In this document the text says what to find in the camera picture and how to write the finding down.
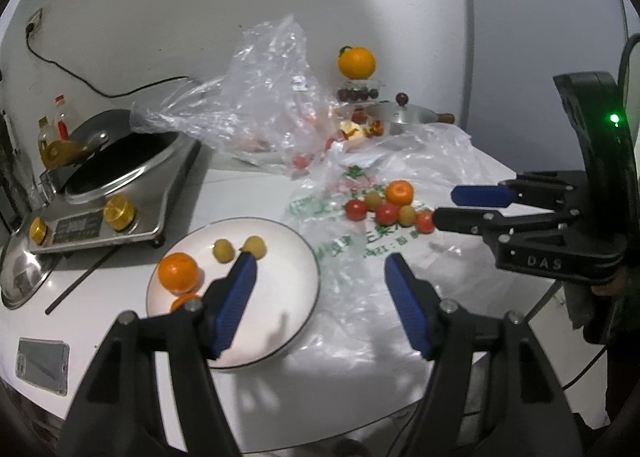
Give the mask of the steel lid on counter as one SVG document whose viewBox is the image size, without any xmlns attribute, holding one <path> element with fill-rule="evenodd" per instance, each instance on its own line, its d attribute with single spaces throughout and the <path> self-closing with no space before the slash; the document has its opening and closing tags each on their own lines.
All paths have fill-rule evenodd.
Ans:
<svg viewBox="0 0 640 457">
<path fill-rule="evenodd" d="M 28 240 L 27 227 L 22 225 L 1 251 L 1 301 L 8 310 L 32 299 L 61 260 L 59 255 L 34 255 Z"/>
</svg>

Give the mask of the red cherry tomato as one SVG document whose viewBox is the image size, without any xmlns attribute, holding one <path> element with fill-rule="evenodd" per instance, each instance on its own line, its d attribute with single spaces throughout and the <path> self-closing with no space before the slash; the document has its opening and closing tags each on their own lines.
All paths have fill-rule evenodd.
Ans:
<svg viewBox="0 0 640 457">
<path fill-rule="evenodd" d="M 435 230 L 433 212 L 424 210 L 416 214 L 416 230 L 419 234 L 431 234 Z"/>
<path fill-rule="evenodd" d="M 381 226 L 390 226 L 398 222 L 399 206 L 390 202 L 383 202 L 375 210 L 375 222 Z"/>
<path fill-rule="evenodd" d="M 344 206 L 345 216 L 349 221 L 360 222 L 363 221 L 368 214 L 368 207 L 366 203 L 361 199 L 350 199 Z"/>
</svg>

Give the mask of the longan beside mandarin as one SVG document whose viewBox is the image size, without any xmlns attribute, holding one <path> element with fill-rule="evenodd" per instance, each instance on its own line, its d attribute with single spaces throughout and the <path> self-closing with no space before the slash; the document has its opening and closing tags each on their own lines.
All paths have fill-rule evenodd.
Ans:
<svg viewBox="0 0 640 457">
<path fill-rule="evenodd" d="M 378 191 L 371 190 L 364 195 L 363 202 L 369 212 L 375 212 L 380 206 L 382 206 L 384 199 Z"/>
</svg>

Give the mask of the white round plate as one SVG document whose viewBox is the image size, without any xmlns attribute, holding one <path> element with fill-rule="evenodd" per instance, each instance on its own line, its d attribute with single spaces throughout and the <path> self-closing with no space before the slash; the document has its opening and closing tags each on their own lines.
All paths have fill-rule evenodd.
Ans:
<svg viewBox="0 0 640 457">
<path fill-rule="evenodd" d="M 213 256 L 218 239 L 239 250 L 250 236 L 265 241 L 266 255 L 257 261 L 257 279 L 231 347 L 209 366 L 236 369 L 256 364 L 281 351 L 303 330 L 319 298 L 320 275 L 305 239 L 281 223 L 260 217 L 235 217 L 205 225 L 178 240 L 168 252 L 183 252 L 201 269 L 195 292 L 226 276 L 230 264 Z"/>
</svg>

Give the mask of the clear container of dark fruits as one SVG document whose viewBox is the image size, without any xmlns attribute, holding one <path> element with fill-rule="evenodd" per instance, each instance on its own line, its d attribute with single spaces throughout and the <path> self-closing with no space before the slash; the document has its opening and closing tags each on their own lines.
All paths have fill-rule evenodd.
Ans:
<svg viewBox="0 0 640 457">
<path fill-rule="evenodd" d="M 373 102 L 378 100 L 380 92 L 378 80 L 345 80 L 336 90 L 336 97 L 340 102 Z"/>
</svg>

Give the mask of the steel induction cooker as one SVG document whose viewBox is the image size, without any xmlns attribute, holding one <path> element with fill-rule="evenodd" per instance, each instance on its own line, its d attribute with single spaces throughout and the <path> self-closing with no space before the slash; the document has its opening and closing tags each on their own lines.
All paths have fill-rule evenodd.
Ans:
<svg viewBox="0 0 640 457">
<path fill-rule="evenodd" d="M 182 133 L 131 133 L 82 164 L 35 215 L 29 250 L 67 253 L 164 242 L 164 230 L 200 151 Z"/>
</svg>

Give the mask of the steel saucepan with lid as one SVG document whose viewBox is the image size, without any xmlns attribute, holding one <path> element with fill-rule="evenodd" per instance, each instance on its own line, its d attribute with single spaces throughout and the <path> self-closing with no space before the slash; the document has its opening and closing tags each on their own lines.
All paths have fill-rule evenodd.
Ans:
<svg viewBox="0 0 640 457">
<path fill-rule="evenodd" d="M 438 113 L 411 104 L 405 93 L 398 93 L 394 100 L 376 102 L 366 109 L 366 113 L 373 121 L 380 121 L 384 125 L 387 135 L 399 135 L 426 124 L 456 123 L 452 113 Z"/>
</svg>

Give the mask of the clear crumpled plastic bag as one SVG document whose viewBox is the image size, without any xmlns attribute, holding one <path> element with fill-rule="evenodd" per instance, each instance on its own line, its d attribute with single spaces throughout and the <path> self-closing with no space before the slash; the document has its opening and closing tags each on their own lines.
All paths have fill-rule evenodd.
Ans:
<svg viewBox="0 0 640 457">
<path fill-rule="evenodd" d="M 243 32 L 220 78 L 183 80 L 132 106 L 138 133 L 178 132 L 227 158 L 296 176 L 344 140 L 342 103 L 311 72 L 291 15 Z"/>
</svg>

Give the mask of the sauce bottle red cap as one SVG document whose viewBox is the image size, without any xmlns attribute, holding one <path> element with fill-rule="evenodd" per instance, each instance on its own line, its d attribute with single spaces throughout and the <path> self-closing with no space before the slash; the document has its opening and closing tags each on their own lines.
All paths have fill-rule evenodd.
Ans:
<svg viewBox="0 0 640 457">
<path fill-rule="evenodd" d="M 55 125 L 58 130 L 60 139 L 67 140 L 70 138 L 70 129 L 72 128 L 73 116 L 70 113 L 70 106 L 67 104 L 65 96 L 60 94 L 54 99 L 55 105 Z"/>
</svg>

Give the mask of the yellow-green longan on plate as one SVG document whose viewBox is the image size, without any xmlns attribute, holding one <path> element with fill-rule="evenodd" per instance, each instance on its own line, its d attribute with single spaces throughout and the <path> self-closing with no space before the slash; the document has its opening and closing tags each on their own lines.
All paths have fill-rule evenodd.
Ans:
<svg viewBox="0 0 640 457">
<path fill-rule="evenodd" d="M 212 253 L 220 264 L 227 264 L 235 260 L 235 249 L 226 238 L 219 238 L 214 242 Z"/>
</svg>

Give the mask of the oil bottle yellow cap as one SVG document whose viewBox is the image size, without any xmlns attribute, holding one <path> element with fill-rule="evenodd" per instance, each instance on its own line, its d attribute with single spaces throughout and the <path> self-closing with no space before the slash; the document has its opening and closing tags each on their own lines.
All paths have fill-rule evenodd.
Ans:
<svg viewBox="0 0 640 457">
<path fill-rule="evenodd" d="M 42 117 L 38 120 L 39 133 L 38 133 L 38 151 L 42 154 L 43 151 L 55 140 L 58 140 L 58 132 L 55 127 L 49 122 L 47 117 Z"/>
</svg>

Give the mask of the fruit scraps plate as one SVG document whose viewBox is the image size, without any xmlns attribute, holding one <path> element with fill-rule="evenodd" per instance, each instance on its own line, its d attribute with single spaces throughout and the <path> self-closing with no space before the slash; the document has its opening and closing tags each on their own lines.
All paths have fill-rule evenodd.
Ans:
<svg viewBox="0 0 640 457">
<path fill-rule="evenodd" d="M 304 172 L 314 160 L 321 159 L 334 143 L 345 143 L 346 149 L 358 147 L 366 139 L 383 136 L 385 124 L 369 107 L 349 110 L 345 118 L 337 113 L 329 128 L 320 130 L 316 119 L 310 123 L 314 134 L 304 133 L 293 138 L 288 146 L 274 145 L 262 138 L 243 139 L 238 157 L 265 169 Z"/>
</svg>

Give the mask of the large orange on container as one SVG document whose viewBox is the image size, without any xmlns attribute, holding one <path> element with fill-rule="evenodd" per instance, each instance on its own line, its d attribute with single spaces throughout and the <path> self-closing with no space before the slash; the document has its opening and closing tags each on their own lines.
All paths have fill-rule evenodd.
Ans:
<svg viewBox="0 0 640 457">
<path fill-rule="evenodd" d="M 376 59 L 365 47 L 344 46 L 338 53 L 337 68 L 349 80 L 367 80 L 375 73 Z"/>
</svg>

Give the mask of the smartphone on counter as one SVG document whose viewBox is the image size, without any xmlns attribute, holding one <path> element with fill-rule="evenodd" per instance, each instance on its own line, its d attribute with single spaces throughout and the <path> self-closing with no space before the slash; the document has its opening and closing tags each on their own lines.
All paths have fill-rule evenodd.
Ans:
<svg viewBox="0 0 640 457">
<path fill-rule="evenodd" d="M 59 396 L 67 394 L 70 347 L 58 340 L 18 340 L 15 376 Z"/>
</svg>

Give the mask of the orange mandarin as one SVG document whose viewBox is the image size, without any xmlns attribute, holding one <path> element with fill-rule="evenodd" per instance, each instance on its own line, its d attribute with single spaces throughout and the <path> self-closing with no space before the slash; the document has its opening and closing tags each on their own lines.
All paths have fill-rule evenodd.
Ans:
<svg viewBox="0 0 640 457">
<path fill-rule="evenodd" d="M 198 285 L 200 268 L 191 255 L 175 252 L 160 261 L 157 266 L 157 278 L 173 295 L 184 295 Z"/>
</svg>

